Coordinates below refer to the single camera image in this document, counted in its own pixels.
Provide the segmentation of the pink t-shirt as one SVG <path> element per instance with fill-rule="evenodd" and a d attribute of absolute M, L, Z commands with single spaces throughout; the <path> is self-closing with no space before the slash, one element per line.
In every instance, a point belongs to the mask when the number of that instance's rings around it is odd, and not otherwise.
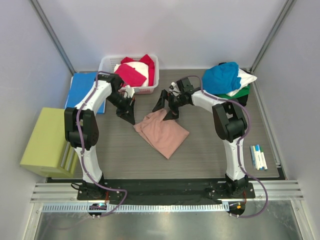
<path fill-rule="evenodd" d="M 175 120 L 164 120 L 166 115 L 165 109 L 151 112 L 133 127 L 150 146 L 169 159 L 190 132 Z"/>

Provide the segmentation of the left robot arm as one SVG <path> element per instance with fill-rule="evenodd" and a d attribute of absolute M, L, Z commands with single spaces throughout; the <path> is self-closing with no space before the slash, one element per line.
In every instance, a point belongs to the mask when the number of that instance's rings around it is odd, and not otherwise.
<path fill-rule="evenodd" d="M 75 106 L 64 110 L 65 139 L 78 155 L 82 169 L 82 184 L 78 187 L 81 199 L 101 200 L 110 191 L 106 187 L 102 170 L 98 163 L 96 144 L 99 129 L 97 112 L 104 101 L 116 107 L 116 115 L 135 125 L 134 90 L 129 87 L 127 94 L 120 93 L 124 80 L 116 73 L 97 72 L 92 88 Z"/>

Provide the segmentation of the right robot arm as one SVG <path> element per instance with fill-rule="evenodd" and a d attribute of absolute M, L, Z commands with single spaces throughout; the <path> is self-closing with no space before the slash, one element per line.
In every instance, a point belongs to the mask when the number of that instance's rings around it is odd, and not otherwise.
<path fill-rule="evenodd" d="M 163 109 L 165 103 L 169 107 L 163 118 L 165 121 L 178 119 L 179 108 L 185 105 L 212 113 L 216 134 L 223 141 L 226 154 L 225 192 L 231 198 L 245 196 L 249 178 L 244 166 L 243 142 L 248 124 L 242 105 L 235 100 L 213 96 L 201 87 L 194 87 L 188 77 L 172 82 L 169 90 L 162 90 L 152 111 Z"/>

